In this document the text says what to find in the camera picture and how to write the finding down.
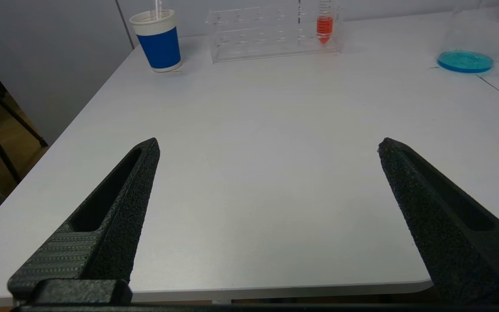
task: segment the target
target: cup rim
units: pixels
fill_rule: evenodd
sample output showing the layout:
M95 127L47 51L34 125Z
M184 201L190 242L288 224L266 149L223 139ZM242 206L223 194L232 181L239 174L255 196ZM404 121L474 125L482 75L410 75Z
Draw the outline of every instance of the cup rim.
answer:
M172 16L175 14L175 10L172 9L167 9L167 10L168 10L168 16L161 18L159 20L156 19L156 20L148 20L147 22L140 22L139 20L145 20L146 18L151 17L151 11L149 10L132 16L130 18L130 23L132 23L133 25L151 25L164 22L165 20L172 18Z

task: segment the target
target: floor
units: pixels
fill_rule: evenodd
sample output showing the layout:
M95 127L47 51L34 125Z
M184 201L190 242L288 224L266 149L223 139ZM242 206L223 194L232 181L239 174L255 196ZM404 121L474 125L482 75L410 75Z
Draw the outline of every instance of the floor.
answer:
M5 97L5 102L31 126L32 123L11 96ZM42 148L26 129L0 106L0 144L13 162L20 176L26 176L36 162L48 149ZM0 158L0 191L7 197L16 187L16 182Z
M12 97L5 99L22 118L28 121L26 115L20 110ZM0 107L0 142L8 153L21 176L25 176L38 160L44 155L47 148L42 148L20 124ZM10 176L0 158L0 189L2 194L10 194L16 183ZM234 300L233 304L258 304L258 303L295 303L295 304L343 304L343 303L437 303L440 298L434 288L414 294L391 294L372 296L337 296L318 298L275 298ZM200 302L155 302L153 304L177 305L208 305L211 301ZM8 312L11 307L0 308L0 312Z

